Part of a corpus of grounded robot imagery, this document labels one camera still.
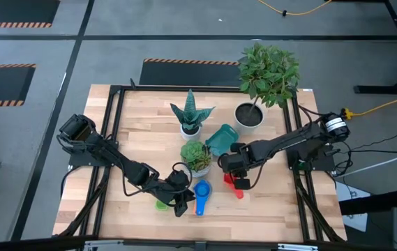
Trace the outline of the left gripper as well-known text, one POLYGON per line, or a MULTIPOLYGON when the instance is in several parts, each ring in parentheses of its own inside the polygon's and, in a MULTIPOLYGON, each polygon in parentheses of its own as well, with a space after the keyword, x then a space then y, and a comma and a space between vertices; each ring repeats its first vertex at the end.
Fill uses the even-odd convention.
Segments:
POLYGON ((167 204, 174 201, 174 214, 181 217, 188 209, 187 203, 195 200, 189 186, 188 175, 184 171, 174 170, 166 179, 158 180, 156 198, 167 204))

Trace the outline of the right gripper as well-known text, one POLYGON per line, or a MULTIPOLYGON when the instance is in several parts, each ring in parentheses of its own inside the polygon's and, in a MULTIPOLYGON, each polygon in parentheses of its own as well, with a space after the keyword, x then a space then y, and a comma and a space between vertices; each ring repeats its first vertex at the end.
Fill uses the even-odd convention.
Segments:
MULTIPOLYGON (((220 168, 226 174, 245 177, 247 171, 260 166, 259 147, 259 142, 232 143, 230 153, 224 153, 220 157, 220 168)), ((250 190, 250 180, 247 178, 235 179, 234 187, 237 190, 250 190)))

